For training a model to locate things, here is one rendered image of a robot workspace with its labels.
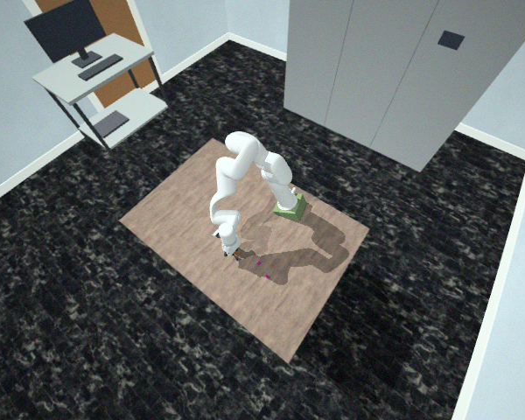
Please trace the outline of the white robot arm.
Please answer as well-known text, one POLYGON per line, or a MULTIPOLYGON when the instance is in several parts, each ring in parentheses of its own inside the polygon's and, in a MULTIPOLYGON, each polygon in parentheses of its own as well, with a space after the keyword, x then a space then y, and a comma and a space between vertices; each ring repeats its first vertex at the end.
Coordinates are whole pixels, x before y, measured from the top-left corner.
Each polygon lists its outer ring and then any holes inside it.
POLYGON ((253 162, 262 170, 262 177, 276 196, 281 210, 291 210, 298 203, 298 198, 294 195, 296 188, 288 187, 292 172, 282 156, 267 151, 257 138, 245 132, 228 135, 225 144, 238 156, 235 161, 231 157, 221 157, 216 162, 218 192, 211 200, 210 216, 213 224, 220 225, 213 237, 221 238, 222 247, 231 247, 237 241, 235 230, 241 219, 240 212, 217 210, 216 203, 236 192, 235 180, 242 179, 253 162))

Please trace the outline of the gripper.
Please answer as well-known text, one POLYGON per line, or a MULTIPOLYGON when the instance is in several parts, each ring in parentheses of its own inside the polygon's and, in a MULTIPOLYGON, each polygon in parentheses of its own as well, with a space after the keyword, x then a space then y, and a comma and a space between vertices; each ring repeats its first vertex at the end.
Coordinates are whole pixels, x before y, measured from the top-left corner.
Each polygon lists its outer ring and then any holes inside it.
POLYGON ((237 234, 236 234, 236 238, 237 238, 237 241, 236 241, 235 245, 233 245, 231 247, 227 247, 227 246, 225 246, 224 248, 222 247, 223 252, 225 252, 224 256, 231 256, 231 255, 234 256, 235 255, 234 252, 238 251, 237 248, 240 246, 241 240, 240 240, 240 238, 238 237, 237 234))

